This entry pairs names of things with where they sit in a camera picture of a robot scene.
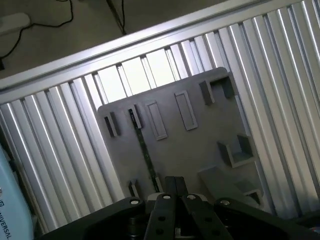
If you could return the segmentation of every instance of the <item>floor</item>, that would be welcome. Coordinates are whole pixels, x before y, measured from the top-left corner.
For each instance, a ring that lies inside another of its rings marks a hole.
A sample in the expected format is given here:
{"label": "floor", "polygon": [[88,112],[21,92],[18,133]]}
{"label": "floor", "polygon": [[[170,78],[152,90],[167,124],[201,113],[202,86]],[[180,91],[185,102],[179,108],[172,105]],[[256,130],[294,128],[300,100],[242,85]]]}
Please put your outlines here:
{"label": "floor", "polygon": [[[223,0],[124,0],[128,34],[209,7]],[[121,0],[113,0],[121,14]],[[74,20],[60,28],[34,26],[22,33],[15,51],[3,59],[0,79],[92,48],[122,36],[106,0],[72,0]],[[1,0],[0,16],[27,13],[33,23],[58,25],[70,19],[68,2]],[[0,36],[0,56],[15,44],[19,33]]]}

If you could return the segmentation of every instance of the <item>gray block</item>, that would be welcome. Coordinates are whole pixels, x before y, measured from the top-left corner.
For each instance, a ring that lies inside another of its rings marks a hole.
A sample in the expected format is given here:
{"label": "gray block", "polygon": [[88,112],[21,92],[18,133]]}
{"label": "gray block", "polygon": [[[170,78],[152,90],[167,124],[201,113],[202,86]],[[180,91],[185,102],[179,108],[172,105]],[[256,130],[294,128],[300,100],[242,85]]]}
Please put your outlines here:
{"label": "gray block", "polygon": [[198,174],[215,200],[231,198],[252,207],[258,207],[258,203],[250,196],[243,194],[233,183],[232,179],[225,175],[218,167],[202,170]]}

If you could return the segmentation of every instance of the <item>corrugated metal panel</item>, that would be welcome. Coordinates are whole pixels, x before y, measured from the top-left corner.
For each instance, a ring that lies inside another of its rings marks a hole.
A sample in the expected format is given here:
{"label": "corrugated metal panel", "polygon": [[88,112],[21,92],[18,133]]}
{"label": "corrugated metal panel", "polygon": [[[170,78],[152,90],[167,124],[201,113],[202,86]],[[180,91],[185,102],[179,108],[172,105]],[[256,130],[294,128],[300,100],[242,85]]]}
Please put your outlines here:
{"label": "corrugated metal panel", "polygon": [[[102,104],[217,67],[235,77],[266,211],[292,218],[318,210],[320,5],[296,2],[204,20],[9,91],[21,96],[0,107],[1,125],[48,230],[124,196],[97,124]],[[23,95],[32,87],[36,94]]]}

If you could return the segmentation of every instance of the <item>screw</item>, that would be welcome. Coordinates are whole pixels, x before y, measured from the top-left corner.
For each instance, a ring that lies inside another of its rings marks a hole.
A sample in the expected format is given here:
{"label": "screw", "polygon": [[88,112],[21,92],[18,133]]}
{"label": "screw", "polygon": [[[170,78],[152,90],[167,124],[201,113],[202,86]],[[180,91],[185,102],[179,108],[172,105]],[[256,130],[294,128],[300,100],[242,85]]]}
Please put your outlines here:
{"label": "screw", "polygon": [[220,203],[225,206],[230,205],[230,202],[228,200],[221,200]]}
{"label": "screw", "polygon": [[138,200],[133,200],[133,201],[131,201],[130,203],[131,203],[131,204],[138,204],[139,201],[138,201]]}
{"label": "screw", "polygon": [[190,200],[196,199],[196,197],[195,197],[194,195],[188,195],[186,198],[187,198],[187,199],[190,199]]}

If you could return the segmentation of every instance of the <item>light blue device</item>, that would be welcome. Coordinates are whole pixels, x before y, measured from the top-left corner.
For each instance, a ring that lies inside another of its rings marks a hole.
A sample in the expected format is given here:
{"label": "light blue device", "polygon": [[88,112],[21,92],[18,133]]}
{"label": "light blue device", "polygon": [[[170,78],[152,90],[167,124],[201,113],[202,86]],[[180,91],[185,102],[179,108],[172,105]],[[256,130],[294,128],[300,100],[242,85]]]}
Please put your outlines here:
{"label": "light blue device", "polygon": [[28,205],[0,146],[0,240],[33,240]]}

